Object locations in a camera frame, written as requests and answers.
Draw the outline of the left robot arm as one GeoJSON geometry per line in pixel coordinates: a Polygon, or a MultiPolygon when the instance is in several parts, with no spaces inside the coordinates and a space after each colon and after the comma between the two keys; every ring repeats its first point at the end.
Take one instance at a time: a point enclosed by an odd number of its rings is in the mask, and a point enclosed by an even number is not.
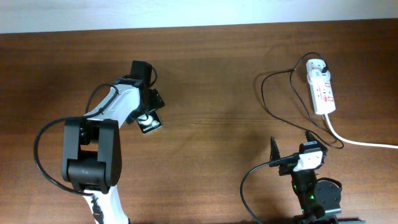
{"type": "Polygon", "coordinates": [[[82,118],[64,125],[62,177],[83,194],[96,223],[129,223],[118,193],[122,170],[120,132],[137,123],[143,134],[161,128],[157,110],[165,103],[153,88],[155,68],[132,62],[128,75],[110,83],[109,93],[82,118]]]}

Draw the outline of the black Galaxy flip phone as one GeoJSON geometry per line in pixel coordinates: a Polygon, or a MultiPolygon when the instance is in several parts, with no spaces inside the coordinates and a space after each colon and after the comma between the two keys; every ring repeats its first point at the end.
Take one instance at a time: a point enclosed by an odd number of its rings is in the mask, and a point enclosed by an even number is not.
{"type": "Polygon", "coordinates": [[[162,122],[156,111],[138,117],[137,122],[143,134],[149,134],[162,127],[162,122]]]}

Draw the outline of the white power strip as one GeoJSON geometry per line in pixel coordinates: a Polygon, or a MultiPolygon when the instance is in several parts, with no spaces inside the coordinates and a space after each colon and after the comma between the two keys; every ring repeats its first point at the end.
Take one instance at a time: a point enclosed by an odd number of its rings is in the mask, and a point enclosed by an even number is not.
{"type": "Polygon", "coordinates": [[[315,114],[324,115],[336,110],[335,98],[331,89],[330,72],[322,73],[314,69],[307,74],[315,114]]]}

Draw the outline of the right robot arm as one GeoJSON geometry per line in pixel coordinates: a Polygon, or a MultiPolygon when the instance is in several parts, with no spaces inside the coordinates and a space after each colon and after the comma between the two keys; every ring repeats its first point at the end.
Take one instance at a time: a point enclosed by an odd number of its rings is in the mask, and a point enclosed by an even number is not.
{"type": "Polygon", "coordinates": [[[279,175],[290,175],[292,189],[299,200],[302,213],[293,217],[294,223],[338,223],[341,213],[342,184],[331,178],[318,178],[315,171],[324,164],[328,149],[309,132],[298,152],[281,157],[277,143],[271,137],[270,167],[278,167],[279,175]]]}

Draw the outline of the white USB charger plug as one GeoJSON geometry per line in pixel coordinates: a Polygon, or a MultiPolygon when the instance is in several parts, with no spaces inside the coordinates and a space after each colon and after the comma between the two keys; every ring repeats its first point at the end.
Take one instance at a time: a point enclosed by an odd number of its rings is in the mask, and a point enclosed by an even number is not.
{"type": "Polygon", "coordinates": [[[310,59],[306,63],[307,72],[310,73],[313,70],[319,70],[321,73],[326,73],[328,71],[327,63],[322,59],[310,59]]]}

